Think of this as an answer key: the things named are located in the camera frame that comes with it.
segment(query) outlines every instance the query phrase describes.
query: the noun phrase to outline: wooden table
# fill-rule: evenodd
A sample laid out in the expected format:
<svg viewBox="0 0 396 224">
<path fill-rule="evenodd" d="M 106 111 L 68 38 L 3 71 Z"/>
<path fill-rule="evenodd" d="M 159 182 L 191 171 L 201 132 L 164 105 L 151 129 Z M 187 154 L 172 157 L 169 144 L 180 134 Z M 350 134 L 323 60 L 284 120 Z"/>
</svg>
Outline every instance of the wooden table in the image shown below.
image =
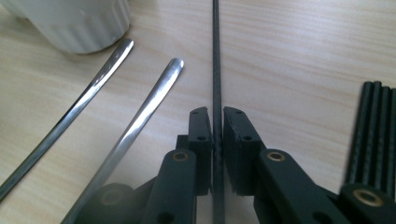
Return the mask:
<svg viewBox="0 0 396 224">
<path fill-rule="evenodd" d="M 185 69 L 108 182 L 136 188 L 212 112 L 212 2 L 129 2 L 134 50 L 50 151 L 0 204 L 0 223 L 59 223 L 173 57 Z M 393 1 L 220 1 L 222 103 L 245 111 L 265 145 L 291 154 L 334 192 L 343 181 L 361 84 L 396 87 Z M 0 7 L 0 181 L 75 102 L 115 47 L 72 55 Z M 232 194 L 227 223 L 258 223 Z M 211 223 L 211 197 L 197 223 Z"/>
</svg>

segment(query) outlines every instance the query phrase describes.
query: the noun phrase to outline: black clamp jaw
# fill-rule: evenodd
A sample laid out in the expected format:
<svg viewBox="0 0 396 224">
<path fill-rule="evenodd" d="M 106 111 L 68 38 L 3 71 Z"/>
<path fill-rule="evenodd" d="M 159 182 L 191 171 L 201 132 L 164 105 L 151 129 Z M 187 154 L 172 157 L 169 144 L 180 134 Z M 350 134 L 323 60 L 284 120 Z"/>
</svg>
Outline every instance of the black clamp jaw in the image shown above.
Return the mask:
<svg viewBox="0 0 396 224">
<path fill-rule="evenodd" d="M 205 107 L 190 113 L 157 177 L 131 189 L 110 184 L 85 204 L 76 223 L 193 224 L 196 197 L 211 185 L 212 133 Z M 396 89 L 366 82 L 346 181 L 339 195 L 317 186 L 285 151 L 268 149 L 246 114 L 224 108 L 224 160 L 233 191 L 254 196 L 260 223 L 394 223 Z"/>
</svg>

